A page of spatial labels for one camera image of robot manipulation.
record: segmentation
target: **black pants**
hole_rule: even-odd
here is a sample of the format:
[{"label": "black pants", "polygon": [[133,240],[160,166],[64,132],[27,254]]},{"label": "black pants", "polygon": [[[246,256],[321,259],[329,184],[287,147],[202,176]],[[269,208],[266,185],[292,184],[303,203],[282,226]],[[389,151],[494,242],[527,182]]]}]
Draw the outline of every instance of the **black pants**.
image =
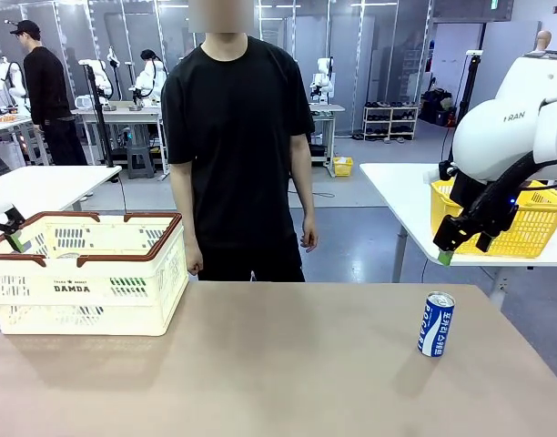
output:
[{"label": "black pants", "polygon": [[249,281],[253,272],[262,282],[305,282],[296,235],[265,248],[200,249],[204,269],[199,280]]},{"label": "black pants", "polygon": [[49,120],[42,126],[48,149],[57,166],[86,166],[74,121]]}]

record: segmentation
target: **man's arm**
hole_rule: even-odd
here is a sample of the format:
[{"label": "man's arm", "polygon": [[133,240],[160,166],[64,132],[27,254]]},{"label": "man's arm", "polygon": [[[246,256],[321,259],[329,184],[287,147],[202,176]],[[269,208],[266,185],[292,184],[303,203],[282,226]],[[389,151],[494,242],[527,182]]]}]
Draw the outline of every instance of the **man's arm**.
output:
[{"label": "man's arm", "polygon": [[32,56],[24,59],[25,86],[30,98],[30,115],[37,126],[44,124],[44,113],[42,103],[44,102],[42,70]]},{"label": "man's arm", "polygon": [[306,135],[290,138],[290,172],[292,173],[299,200],[303,206],[305,219],[303,220],[303,238],[301,246],[311,252],[319,243],[319,236],[315,227],[315,205],[313,203],[313,188],[311,176],[311,152]]},{"label": "man's arm", "polygon": [[183,90],[175,76],[169,76],[163,85],[161,113],[171,165],[171,189],[184,225],[187,271],[196,275],[204,268],[194,225],[194,194],[191,183],[192,161],[196,154],[187,132]]},{"label": "man's arm", "polygon": [[290,172],[303,206],[303,237],[301,246],[311,252],[317,247],[319,236],[315,226],[313,204],[311,152],[307,134],[315,131],[315,123],[307,101],[307,91],[300,75],[299,66],[291,58],[289,70],[289,133]]}]

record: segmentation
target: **ceiling light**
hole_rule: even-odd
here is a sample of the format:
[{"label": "ceiling light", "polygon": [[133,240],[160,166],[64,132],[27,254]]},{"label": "ceiling light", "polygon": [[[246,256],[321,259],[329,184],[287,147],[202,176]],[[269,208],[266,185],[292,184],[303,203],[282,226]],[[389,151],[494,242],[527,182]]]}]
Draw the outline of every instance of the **ceiling light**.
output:
[{"label": "ceiling light", "polygon": [[353,3],[350,6],[351,7],[357,7],[357,6],[395,6],[398,3]]}]

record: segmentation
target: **man's right hand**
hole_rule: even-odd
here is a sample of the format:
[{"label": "man's right hand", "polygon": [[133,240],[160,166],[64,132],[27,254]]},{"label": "man's right hand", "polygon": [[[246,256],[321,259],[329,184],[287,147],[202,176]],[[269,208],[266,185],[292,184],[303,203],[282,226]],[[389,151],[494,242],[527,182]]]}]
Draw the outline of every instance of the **man's right hand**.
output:
[{"label": "man's right hand", "polygon": [[197,242],[186,243],[186,265],[190,275],[196,276],[204,269],[204,259]]}]

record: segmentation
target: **black t-shirt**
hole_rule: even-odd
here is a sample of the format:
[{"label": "black t-shirt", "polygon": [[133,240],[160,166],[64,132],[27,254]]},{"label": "black t-shirt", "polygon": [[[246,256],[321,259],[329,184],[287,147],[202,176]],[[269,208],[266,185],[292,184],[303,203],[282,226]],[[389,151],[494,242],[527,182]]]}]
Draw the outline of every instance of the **black t-shirt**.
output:
[{"label": "black t-shirt", "polygon": [[24,71],[34,124],[72,116],[66,98],[64,68],[54,53],[36,47],[24,58]]},{"label": "black t-shirt", "polygon": [[299,67],[248,38],[230,62],[194,50],[171,72],[161,105],[169,162],[192,162],[197,241],[260,247],[293,235],[290,137],[314,131]]}]

